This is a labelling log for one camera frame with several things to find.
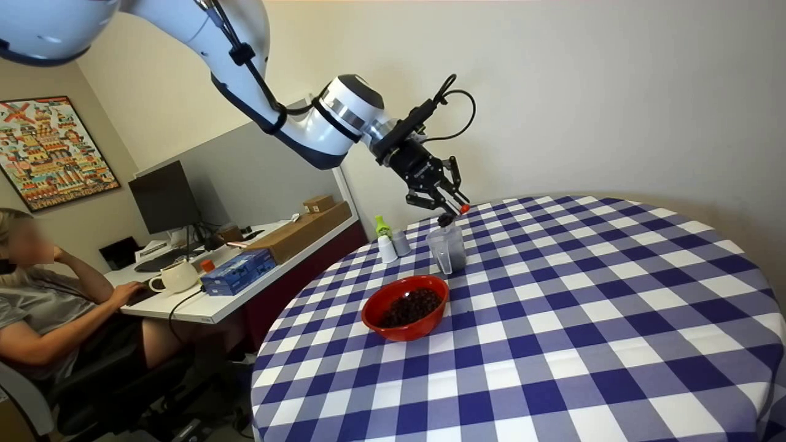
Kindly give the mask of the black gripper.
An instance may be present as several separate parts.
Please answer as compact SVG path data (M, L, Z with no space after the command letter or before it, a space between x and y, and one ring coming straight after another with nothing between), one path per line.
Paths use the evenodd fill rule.
M469 208L469 197L462 192L456 158L439 162L419 141L396 143L391 132L375 145L375 162L391 167L406 183L406 201L410 206L437 213ZM439 188L444 184L444 169L449 174L446 194L456 201L456 206L439 194Z

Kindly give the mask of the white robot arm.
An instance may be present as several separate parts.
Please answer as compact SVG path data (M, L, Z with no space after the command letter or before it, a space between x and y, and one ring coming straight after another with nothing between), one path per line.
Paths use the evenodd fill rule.
M434 158L424 121L446 103L455 75L406 119L358 75L335 77L319 94L284 107L266 84L271 22L263 0L0 0L0 57L60 67L84 57L116 16L144 21L206 67L214 89L318 169L340 167L363 143L407 188L406 201L442 208L446 227L469 211L455 158Z

